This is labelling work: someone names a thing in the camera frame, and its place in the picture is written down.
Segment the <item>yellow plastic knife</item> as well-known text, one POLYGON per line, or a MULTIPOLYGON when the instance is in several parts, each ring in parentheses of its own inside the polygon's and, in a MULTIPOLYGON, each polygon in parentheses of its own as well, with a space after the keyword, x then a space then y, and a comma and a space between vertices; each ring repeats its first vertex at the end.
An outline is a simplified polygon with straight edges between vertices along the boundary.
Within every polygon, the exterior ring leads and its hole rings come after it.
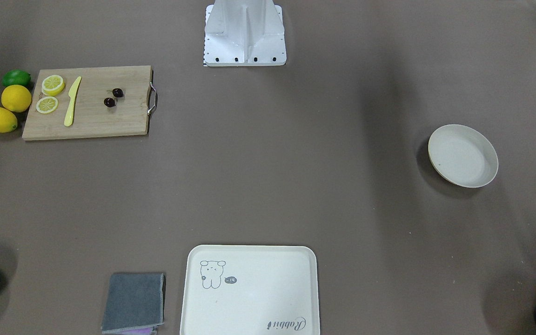
POLYGON ((79 91, 80 83, 81 83, 81 76, 77 76, 77 78, 72 83, 69 91, 68 91, 68 97, 69 97, 69 104, 68 108, 66 110, 66 114, 64 117, 64 126, 70 127, 73 124, 74 120, 74 110, 76 106, 76 97, 77 97, 77 91, 79 91))

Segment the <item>dark red cherry upper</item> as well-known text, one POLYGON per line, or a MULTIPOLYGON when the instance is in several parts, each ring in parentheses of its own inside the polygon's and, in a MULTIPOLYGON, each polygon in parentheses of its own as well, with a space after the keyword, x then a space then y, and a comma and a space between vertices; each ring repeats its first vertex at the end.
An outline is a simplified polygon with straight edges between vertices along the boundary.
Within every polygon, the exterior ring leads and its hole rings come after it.
POLYGON ((113 97, 115 99, 125 97, 125 93, 124 93, 123 89, 121 89, 121 88, 113 88, 111 90, 111 93, 112 93, 112 95, 113 95, 113 97))

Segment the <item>lower lemon slice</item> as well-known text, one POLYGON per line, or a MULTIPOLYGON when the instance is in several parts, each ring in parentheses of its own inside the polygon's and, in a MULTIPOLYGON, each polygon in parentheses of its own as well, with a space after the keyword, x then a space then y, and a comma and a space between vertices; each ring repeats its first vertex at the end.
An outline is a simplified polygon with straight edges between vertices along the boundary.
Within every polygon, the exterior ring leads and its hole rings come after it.
POLYGON ((41 114, 49 114, 57 110, 58 104, 59 102, 56 97, 45 96, 36 102, 35 108, 41 114))

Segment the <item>upper lemon slice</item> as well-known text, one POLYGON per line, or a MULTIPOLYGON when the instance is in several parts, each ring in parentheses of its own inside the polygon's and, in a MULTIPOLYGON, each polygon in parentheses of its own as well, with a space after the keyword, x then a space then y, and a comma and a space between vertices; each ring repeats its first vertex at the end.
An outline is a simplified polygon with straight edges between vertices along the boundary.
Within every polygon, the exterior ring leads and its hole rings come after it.
POLYGON ((63 91, 65 85, 66 81, 62 76, 57 74, 49 75, 42 81, 42 93, 47 97, 55 97, 63 91))

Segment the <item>wooden cutting board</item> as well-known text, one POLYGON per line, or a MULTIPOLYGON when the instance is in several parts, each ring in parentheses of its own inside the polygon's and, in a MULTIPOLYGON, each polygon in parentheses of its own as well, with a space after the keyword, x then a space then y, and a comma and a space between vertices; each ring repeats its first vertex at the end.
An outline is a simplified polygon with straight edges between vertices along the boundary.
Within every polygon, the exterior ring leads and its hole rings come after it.
POLYGON ((149 102, 151 94, 155 93, 152 79, 153 68, 150 65, 42 69, 35 81, 33 102, 23 126, 22 138, 38 141, 145 135, 149 117, 155 108, 155 103, 149 102), (42 81, 53 74, 62 76, 66 86, 57 95, 57 110, 41 114, 36 111, 35 105, 43 98, 42 81), (74 120, 70 127, 66 127, 63 123, 69 104, 68 91, 77 76, 81 76, 81 83, 74 120), (123 89, 125 97, 115 99, 116 106, 107 108, 103 100, 113 98, 113 88, 123 89))

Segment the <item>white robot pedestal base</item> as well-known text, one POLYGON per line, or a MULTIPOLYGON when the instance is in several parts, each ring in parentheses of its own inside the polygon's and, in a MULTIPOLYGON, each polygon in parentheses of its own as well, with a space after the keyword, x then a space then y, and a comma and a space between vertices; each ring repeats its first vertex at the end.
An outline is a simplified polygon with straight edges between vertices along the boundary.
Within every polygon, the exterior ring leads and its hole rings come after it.
POLYGON ((216 0, 206 7, 204 31, 204 66, 287 62, 283 11, 272 0, 216 0))

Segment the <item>dark red cherry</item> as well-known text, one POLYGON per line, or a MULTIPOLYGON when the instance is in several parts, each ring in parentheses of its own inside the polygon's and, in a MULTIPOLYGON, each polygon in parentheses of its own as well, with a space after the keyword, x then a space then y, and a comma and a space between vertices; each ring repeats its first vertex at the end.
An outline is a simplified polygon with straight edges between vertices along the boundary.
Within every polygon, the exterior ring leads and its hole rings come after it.
POLYGON ((107 108, 113 108, 113 107, 116 106, 116 100, 115 100, 115 98, 107 97, 107 98, 104 98, 103 104, 107 108))
POLYGON ((113 88, 111 90, 111 93, 112 93, 112 95, 113 95, 113 97, 115 99, 125 97, 125 93, 124 93, 123 89, 121 89, 121 88, 113 88))

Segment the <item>dark red cherry lower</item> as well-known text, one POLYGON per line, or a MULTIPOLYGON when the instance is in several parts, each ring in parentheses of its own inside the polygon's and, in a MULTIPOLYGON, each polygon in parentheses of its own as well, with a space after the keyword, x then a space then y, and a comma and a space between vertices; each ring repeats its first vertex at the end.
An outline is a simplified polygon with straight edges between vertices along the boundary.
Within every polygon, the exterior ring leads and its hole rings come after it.
POLYGON ((107 97, 107 98, 104 98, 103 104, 107 108, 113 108, 113 107, 116 106, 116 100, 115 100, 115 98, 107 97))

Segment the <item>cream rabbit tray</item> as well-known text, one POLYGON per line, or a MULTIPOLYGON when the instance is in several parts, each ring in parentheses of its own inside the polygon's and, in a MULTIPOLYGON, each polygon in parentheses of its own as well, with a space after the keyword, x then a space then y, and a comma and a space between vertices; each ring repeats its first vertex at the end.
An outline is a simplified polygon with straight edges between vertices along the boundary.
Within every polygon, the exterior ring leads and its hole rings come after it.
POLYGON ((315 253, 305 246, 196 246, 187 258, 180 333, 319 335, 315 253))

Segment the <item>grey folded cloth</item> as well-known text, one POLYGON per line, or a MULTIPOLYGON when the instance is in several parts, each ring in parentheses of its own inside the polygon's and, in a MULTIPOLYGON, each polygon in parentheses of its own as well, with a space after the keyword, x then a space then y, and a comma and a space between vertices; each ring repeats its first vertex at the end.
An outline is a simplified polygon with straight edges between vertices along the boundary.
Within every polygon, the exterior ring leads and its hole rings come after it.
POLYGON ((103 335, 155 335, 164 323, 162 272, 116 272, 110 276, 103 335))

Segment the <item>yellow lemon middle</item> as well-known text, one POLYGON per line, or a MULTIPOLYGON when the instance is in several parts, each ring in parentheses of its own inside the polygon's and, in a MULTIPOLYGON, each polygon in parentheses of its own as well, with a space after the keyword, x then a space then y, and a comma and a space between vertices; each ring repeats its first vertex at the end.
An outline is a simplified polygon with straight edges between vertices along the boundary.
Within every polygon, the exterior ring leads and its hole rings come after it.
POLYGON ((26 111, 32 103, 32 94, 22 85, 10 85, 1 94, 1 104, 11 112, 26 111))

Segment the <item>cream round plate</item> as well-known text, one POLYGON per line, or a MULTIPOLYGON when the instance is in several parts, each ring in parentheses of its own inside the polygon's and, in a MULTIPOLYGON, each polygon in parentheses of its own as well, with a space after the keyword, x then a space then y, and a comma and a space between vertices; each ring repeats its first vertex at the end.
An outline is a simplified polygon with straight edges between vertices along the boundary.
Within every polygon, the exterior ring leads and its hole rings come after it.
POLYGON ((496 178, 497 152, 480 132, 448 124, 432 132, 428 155, 434 170, 445 180, 464 188, 481 188, 496 178))

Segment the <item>lemon slice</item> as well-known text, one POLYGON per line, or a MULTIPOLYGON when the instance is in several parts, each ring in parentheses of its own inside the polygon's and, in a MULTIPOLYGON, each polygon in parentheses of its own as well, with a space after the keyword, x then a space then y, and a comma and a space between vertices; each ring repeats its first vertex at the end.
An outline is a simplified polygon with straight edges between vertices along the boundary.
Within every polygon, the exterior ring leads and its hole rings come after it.
POLYGON ((49 75, 42 81, 42 93, 47 97, 55 97, 63 91, 65 85, 66 81, 62 76, 57 74, 49 75))
POLYGON ((49 114, 57 110, 58 104, 59 102, 56 97, 45 96, 36 102, 35 108, 41 114, 49 114))

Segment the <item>green lime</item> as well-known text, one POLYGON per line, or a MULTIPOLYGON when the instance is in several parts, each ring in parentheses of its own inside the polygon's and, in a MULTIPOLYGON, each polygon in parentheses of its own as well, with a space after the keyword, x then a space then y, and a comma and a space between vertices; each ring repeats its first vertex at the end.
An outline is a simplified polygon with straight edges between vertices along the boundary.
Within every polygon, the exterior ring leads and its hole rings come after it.
POLYGON ((4 87, 12 85, 20 85, 23 87, 28 87, 31 83, 31 74, 26 71, 15 69, 10 70, 1 79, 2 85, 4 87))

